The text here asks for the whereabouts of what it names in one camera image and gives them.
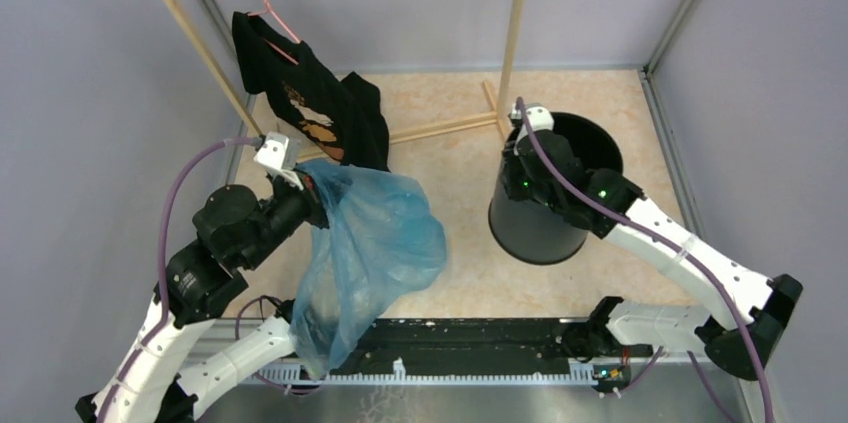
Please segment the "black round trash bin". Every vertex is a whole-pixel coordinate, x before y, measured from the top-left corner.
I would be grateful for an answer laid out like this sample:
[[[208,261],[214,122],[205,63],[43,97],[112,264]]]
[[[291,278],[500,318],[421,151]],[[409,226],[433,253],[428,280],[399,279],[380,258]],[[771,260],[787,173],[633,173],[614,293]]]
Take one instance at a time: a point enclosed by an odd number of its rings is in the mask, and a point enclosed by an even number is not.
[[[613,137],[595,122],[571,113],[555,112],[553,132],[568,139],[575,156],[590,170],[624,169]],[[514,139],[517,131],[510,133]],[[589,234],[555,213],[550,206],[510,200],[500,182],[502,152],[488,224],[499,246],[512,257],[533,265],[553,265],[574,256]]]

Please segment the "blue plastic trash bag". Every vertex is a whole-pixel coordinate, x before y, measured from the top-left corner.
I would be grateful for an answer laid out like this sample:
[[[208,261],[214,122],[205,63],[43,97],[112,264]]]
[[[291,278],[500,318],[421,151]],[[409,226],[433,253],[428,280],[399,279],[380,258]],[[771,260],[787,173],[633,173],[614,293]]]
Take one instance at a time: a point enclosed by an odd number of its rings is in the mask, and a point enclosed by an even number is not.
[[[400,297],[434,283],[447,266],[448,246],[417,180],[325,160],[301,167],[328,224],[311,232],[290,333],[308,374],[321,379],[342,366]]]

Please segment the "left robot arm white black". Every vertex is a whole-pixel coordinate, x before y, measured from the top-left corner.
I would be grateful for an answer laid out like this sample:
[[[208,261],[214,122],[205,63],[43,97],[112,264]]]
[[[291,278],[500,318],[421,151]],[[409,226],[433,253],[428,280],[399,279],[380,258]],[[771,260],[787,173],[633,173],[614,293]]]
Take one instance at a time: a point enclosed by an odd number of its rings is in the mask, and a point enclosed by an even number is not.
[[[302,224],[328,225],[311,176],[294,170],[270,181],[268,199],[258,199],[244,185],[227,185],[194,215],[195,240],[165,267],[167,295],[151,298],[109,383],[78,400],[75,410],[82,421],[195,422],[273,360],[317,350],[318,326],[303,318],[290,321],[290,304],[280,303],[258,329],[198,364],[185,364],[201,337],[247,289],[246,271],[257,269]]]

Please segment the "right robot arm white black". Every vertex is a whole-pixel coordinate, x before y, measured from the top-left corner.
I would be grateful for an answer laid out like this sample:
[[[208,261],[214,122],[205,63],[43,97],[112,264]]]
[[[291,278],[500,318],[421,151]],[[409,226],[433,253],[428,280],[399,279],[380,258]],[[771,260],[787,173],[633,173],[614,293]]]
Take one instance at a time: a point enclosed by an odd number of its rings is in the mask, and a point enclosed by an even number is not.
[[[622,346],[689,351],[756,381],[804,290],[793,276],[767,276],[722,254],[621,172],[586,167],[550,130],[508,137],[488,218],[496,241],[523,262],[563,262],[595,236],[649,263],[692,297],[689,305],[604,297],[578,335],[582,356],[612,355]]]

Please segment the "black printed t-shirt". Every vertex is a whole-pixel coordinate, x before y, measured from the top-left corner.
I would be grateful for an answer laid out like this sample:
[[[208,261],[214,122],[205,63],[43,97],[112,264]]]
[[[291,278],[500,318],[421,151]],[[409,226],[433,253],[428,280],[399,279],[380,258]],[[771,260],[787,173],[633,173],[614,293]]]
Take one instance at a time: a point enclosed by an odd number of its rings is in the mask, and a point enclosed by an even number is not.
[[[340,164],[389,169],[376,85],[355,72],[337,78],[306,42],[288,39],[258,15],[233,13],[231,35],[247,93],[264,93],[278,119]]]

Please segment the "wooden clothes rack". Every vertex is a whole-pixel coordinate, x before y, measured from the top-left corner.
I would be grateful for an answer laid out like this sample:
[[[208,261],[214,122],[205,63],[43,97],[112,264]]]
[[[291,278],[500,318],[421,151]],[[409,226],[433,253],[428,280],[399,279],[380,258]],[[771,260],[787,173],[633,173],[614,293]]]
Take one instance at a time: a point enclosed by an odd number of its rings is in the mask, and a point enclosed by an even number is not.
[[[219,61],[214,56],[207,42],[201,36],[196,25],[179,0],[162,1],[208,68],[209,72],[212,74],[220,89],[224,92],[225,97],[236,111],[242,123],[247,126],[248,130],[256,134],[261,134],[262,130],[254,120],[252,113],[247,109],[247,106],[242,102],[240,97],[236,95],[233,84],[225,75]],[[511,125],[508,118],[509,104],[507,99],[514,71],[524,2],[525,0],[512,0],[511,3],[499,85],[495,87],[488,80],[483,81],[481,84],[484,97],[490,106],[490,110],[470,116],[457,117],[440,122],[399,129],[394,131],[390,136],[390,142],[392,144],[406,143],[490,125],[495,126],[502,137],[507,137],[509,135]]]

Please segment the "metal corner frame left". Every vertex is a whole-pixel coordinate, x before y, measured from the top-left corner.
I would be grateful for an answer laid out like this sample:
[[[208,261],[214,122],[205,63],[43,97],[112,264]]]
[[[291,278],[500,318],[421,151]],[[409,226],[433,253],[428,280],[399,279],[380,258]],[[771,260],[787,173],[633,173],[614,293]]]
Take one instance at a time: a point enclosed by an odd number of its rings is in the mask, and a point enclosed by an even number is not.
[[[207,40],[205,30],[211,32],[212,41],[222,45],[225,59],[232,62],[234,49],[229,41],[228,27],[224,23],[223,13],[216,0],[173,0],[174,17],[180,21],[192,48],[211,75],[216,85],[216,94],[225,98],[228,108],[239,117],[239,134],[252,131],[252,120],[248,115],[245,99],[238,93],[213,52]],[[197,241],[192,244],[195,256],[186,256],[186,268],[196,276],[197,284],[189,291],[188,301],[193,301],[198,317],[203,319],[220,318],[229,304],[239,293],[247,288],[247,283],[239,274],[231,274],[213,255],[213,248],[205,240],[205,224],[211,220],[211,213],[200,209],[192,219],[197,227]]]

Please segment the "metal corner frame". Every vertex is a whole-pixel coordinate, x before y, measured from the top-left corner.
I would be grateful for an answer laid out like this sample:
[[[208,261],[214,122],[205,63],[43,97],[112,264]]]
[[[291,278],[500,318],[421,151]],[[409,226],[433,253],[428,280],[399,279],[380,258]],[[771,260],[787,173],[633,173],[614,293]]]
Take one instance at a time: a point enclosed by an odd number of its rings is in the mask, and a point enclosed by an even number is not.
[[[228,27],[224,23],[223,13],[216,0],[173,0],[174,17],[180,21],[192,48],[211,75],[216,85],[216,94],[225,98],[228,108],[239,117],[239,134],[252,131],[252,120],[248,115],[245,99],[238,93],[213,52],[207,40],[205,30],[211,32],[212,41],[222,45],[225,59],[232,62],[234,49],[229,41]],[[213,248],[205,240],[205,224],[211,220],[211,213],[200,209],[192,219],[197,227],[197,241],[192,244],[195,256],[186,256],[186,268],[196,276],[197,284],[189,291],[188,301],[193,301],[198,317],[203,319],[220,318],[229,304],[239,293],[247,288],[247,283],[239,274],[231,274],[213,255]]]
[[[688,25],[699,2],[700,0],[680,0],[650,58],[638,71],[638,74],[683,223],[687,229],[696,235],[704,236],[705,230],[702,218],[692,193],[690,178],[682,160],[671,120],[661,98],[658,80],[658,73],[662,65],[680,34]]]

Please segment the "metal corner frame right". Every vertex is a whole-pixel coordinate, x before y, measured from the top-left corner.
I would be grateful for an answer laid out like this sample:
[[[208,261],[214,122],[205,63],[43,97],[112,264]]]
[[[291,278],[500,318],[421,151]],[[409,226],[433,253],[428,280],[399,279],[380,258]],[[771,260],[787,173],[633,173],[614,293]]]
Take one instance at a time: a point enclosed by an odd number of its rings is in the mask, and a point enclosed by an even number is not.
[[[680,0],[650,58],[638,71],[638,74],[683,223],[687,229],[696,235],[704,236],[705,230],[702,218],[692,193],[690,178],[682,160],[671,120],[661,98],[658,80],[658,73],[662,65],[680,34],[688,25],[699,2],[700,0]]]

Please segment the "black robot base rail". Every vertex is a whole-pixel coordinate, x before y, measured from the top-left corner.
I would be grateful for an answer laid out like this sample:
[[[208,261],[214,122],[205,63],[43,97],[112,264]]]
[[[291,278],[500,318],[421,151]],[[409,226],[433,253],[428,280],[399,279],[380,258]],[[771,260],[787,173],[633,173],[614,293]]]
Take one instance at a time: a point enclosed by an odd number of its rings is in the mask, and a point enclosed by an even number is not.
[[[347,360],[313,380],[294,356],[248,374],[247,385],[594,386],[614,369],[627,384],[656,353],[624,348],[567,318],[378,319]]]

